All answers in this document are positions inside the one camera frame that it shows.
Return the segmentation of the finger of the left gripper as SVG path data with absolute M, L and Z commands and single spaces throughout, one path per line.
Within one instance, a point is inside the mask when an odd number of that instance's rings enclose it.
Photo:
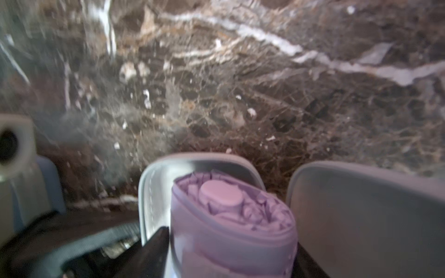
M 69 261 L 139 235 L 136 211 L 47 213 L 1 248 L 3 278 L 61 278 Z

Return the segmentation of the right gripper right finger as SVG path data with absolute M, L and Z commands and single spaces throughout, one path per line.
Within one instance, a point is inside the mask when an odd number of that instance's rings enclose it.
M 300 243 L 297 247 L 291 278 L 329 278 Z

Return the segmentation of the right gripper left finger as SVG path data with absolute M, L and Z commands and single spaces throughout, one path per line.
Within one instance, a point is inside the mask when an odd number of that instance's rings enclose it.
M 134 244 L 113 261 L 114 278 L 163 278 L 170 230 L 160 227 L 145 245 Z

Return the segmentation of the purple zippered umbrella case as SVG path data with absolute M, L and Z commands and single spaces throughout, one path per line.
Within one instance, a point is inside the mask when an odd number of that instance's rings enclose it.
M 176 178 L 215 170 L 265 185 L 246 159 L 189 152 L 146 167 L 139 182 L 141 240 L 170 225 Z M 354 163 L 320 161 L 299 167 L 286 204 L 299 241 L 332 278 L 442 278 L 445 275 L 445 182 Z

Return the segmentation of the purple umbrella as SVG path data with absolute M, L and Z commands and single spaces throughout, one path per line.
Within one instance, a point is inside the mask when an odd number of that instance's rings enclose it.
M 218 172 L 175 179 L 172 256 L 181 278 L 289 278 L 297 254 L 291 210 Z

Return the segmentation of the blue zippered umbrella case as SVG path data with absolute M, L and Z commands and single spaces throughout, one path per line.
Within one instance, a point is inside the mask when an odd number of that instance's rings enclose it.
M 10 180 L 9 186 L 15 232 L 44 214 L 67 211 L 57 167 L 47 157 L 37 156 L 28 169 Z

